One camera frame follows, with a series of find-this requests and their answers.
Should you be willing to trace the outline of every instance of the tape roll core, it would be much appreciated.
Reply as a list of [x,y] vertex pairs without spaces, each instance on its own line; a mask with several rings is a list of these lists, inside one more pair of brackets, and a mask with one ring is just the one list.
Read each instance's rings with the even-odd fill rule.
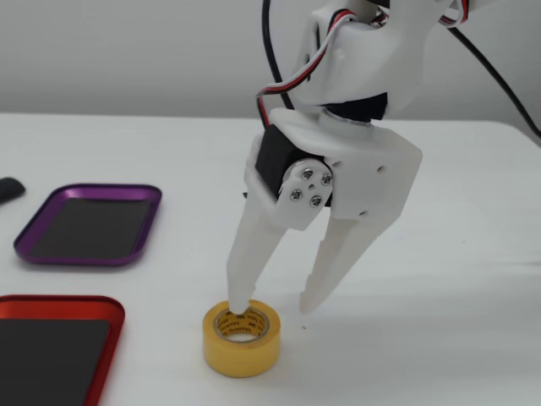
[[[233,341],[232,336],[249,334],[254,339]],[[228,302],[209,310],[203,320],[207,364],[225,376],[246,378],[268,371],[280,353],[280,318],[266,304],[250,300],[242,315],[229,311]]]

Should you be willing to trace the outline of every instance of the red tray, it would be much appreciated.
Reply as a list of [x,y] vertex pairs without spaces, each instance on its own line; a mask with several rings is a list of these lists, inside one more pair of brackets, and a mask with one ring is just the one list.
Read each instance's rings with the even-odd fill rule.
[[0,319],[108,321],[107,340],[84,403],[97,406],[124,322],[120,303],[100,296],[4,296],[0,297]]

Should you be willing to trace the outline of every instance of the black cable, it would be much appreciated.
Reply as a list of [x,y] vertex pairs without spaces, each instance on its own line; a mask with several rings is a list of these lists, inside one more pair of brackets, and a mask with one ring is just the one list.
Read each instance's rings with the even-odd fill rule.
[[478,61],[484,66],[484,68],[487,69],[490,75],[496,80],[496,82],[498,82],[498,85],[500,85],[504,92],[509,96],[518,112],[526,121],[528,127],[533,131],[535,135],[537,135],[541,139],[541,130],[539,130],[538,126],[535,124],[520,99],[516,96],[513,89],[507,84],[507,82],[505,82],[505,79],[496,70],[492,63],[490,63],[490,61],[481,53],[481,51],[479,51],[477,47],[474,46],[472,42],[468,40],[468,38],[464,34],[462,34],[457,28],[450,28],[449,31],[452,35],[455,36],[458,41],[462,43],[462,45],[464,45],[473,54],[474,57],[478,59]]
[[[271,13],[271,0],[263,0],[263,12],[261,13],[261,27],[263,30],[263,44],[265,45],[265,53],[267,54],[267,60],[269,61],[270,71],[272,72],[272,77],[276,83],[282,82],[280,68],[278,68],[278,62],[274,55],[274,49],[272,48],[272,39],[271,39],[271,27],[270,27],[270,13]],[[287,93],[280,95],[281,99],[284,101],[286,108],[290,110],[295,110],[295,107],[289,98]]]

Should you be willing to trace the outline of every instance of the white wall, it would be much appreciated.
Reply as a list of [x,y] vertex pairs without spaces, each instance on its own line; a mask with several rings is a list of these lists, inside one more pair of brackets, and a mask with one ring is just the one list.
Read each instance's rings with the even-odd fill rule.
[[[308,11],[325,0],[274,0],[282,70]],[[0,111],[255,116],[271,79],[260,0],[2,0]],[[541,2],[500,0],[464,31],[541,125]],[[502,91],[441,27],[423,94],[401,117],[522,122]]]

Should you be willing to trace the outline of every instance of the robotic arm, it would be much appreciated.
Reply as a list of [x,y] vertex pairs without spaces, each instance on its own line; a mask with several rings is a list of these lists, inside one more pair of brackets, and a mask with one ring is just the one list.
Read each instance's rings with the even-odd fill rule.
[[[492,0],[471,0],[470,10]],[[292,91],[319,113],[274,109],[251,148],[248,199],[227,261],[230,310],[242,314],[267,261],[289,228],[305,230],[325,206],[331,216],[300,310],[321,304],[368,247],[402,213],[422,153],[399,134],[370,123],[403,109],[417,94],[424,43],[454,0],[334,0],[311,14],[299,67],[326,38],[337,10],[341,26],[318,68]],[[378,5],[388,22],[371,23]]]

